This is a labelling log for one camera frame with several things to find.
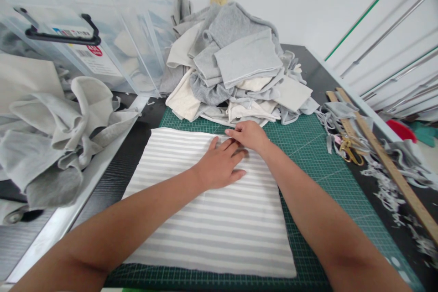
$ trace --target gold scissors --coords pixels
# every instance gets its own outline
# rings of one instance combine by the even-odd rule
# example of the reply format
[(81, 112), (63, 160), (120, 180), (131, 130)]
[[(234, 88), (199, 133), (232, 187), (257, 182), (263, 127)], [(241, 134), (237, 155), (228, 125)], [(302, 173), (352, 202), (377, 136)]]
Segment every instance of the gold scissors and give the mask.
[(343, 141), (339, 148), (339, 151), (345, 152), (345, 157), (343, 158), (346, 162), (353, 162), (358, 166), (362, 166), (364, 164), (364, 158), (357, 153), (357, 151), (351, 147), (351, 140), (347, 137), (342, 137)]

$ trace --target striped fabric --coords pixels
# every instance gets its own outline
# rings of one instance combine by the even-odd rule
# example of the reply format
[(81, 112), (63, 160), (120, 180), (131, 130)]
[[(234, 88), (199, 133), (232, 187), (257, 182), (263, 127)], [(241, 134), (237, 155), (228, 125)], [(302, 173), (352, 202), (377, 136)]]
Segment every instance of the striped fabric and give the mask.
[[(213, 137), (202, 132), (153, 129), (123, 198), (189, 169), (205, 154)], [(190, 202), (125, 263), (295, 277), (274, 178), (253, 151), (237, 168), (247, 171), (241, 180), (209, 190)]]

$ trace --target metal ruler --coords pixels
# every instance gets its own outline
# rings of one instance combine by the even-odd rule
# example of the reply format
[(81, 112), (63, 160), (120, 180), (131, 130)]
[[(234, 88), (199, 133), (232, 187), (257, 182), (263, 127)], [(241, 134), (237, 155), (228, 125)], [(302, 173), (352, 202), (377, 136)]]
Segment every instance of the metal ruler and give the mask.
[[(328, 99), (329, 99), (332, 103), (338, 101), (338, 98), (336, 97), (336, 95), (334, 94), (333, 91), (327, 91), (327, 92), (326, 92), (326, 95), (327, 95)], [(363, 146), (363, 145), (360, 145), (360, 144), (359, 144), (359, 142), (358, 142), (359, 138), (358, 138), (358, 136), (357, 136), (357, 134), (356, 134), (356, 131), (355, 131), (355, 130), (353, 129), (353, 127), (351, 126), (350, 120), (349, 120), (349, 119), (341, 119), (341, 123), (342, 123), (342, 126), (343, 126), (344, 129), (345, 129), (345, 133), (347, 134), (348, 137), (350, 137), (351, 142), (352, 142), (353, 144), (358, 145), (358, 146)], [(357, 152), (358, 154), (360, 154), (360, 155), (368, 155), (368, 154), (369, 154), (368, 152), (359, 151), (359, 150), (356, 150), (356, 152)]]
[[(352, 104), (350, 98), (347, 96), (347, 94), (342, 88), (336, 88), (336, 90), (339, 92), (339, 94), (347, 103)], [(357, 124), (362, 129), (362, 132), (364, 133), (365, 137), (368, 139), (371, 146), (374, 148), (375, 152), (379, 156), (383, 166), (389, 172), (390, 176), (392, 177), (392, 180), (397, 184), (405, 200), (414, 210), (418, 219), (421, 221), (424, 228), (428, 231), (435, 244), (438, 245), (438, 224), (432, 218), (430, 213), (426, 210), (424, 205), (421, 203), (420, 199), (412, 190), (411, 186), (409, 186), (405, 178), (402, 176), (400, 171), (395, 166), (394, 162), (391, 160), (391, 158), (388, 156), (386, 151), (383, 149), (380, 142), (377, 140), (376, 136), (373, 134), (373, 132), (367, 125), (364, 118), (358, 112), (356, 112), (355, 114), (356, 114)]]

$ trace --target green cutting mat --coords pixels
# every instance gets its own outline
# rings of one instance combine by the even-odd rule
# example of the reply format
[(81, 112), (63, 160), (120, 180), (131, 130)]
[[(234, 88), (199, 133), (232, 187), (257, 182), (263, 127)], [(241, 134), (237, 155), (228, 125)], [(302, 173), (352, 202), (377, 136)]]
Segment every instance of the green cutting mat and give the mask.
[[(160, 127), (183, 131), (201, 131), (223, 135), (224, 125), (199, 118), (190, 123), (179, 120), (167, 108)], [(326, 133), (315, 115), (301, 115), (289, 125), (268, 123), (264, 130), (272, 142), (278, 145), (297, 165), (325, 189), (367, 234), (379, 251), (400, 272), (414, 291), (423, 287), (406, 259), (392, 240), (370, 202), (360, 189), (344, 160), (330, 155), (326, 148)], [(287, 233), (297, 277), (281, 279), (250, 275), (216, 274), (176, 267), (126, 264), (108, 277), (106, 286), (142, 287), (161, 290), (308, 290), (330, 289), (327, 277), (310, 249), (281, 197)]]

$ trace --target red circular label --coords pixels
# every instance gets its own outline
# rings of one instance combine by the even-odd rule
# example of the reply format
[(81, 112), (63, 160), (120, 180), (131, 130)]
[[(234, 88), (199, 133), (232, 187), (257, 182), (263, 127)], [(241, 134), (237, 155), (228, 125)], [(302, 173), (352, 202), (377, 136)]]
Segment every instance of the red circular label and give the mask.
[(87, 46), (87, 48), (96, 56), (102, 56), (102, 51), (98, 46)]

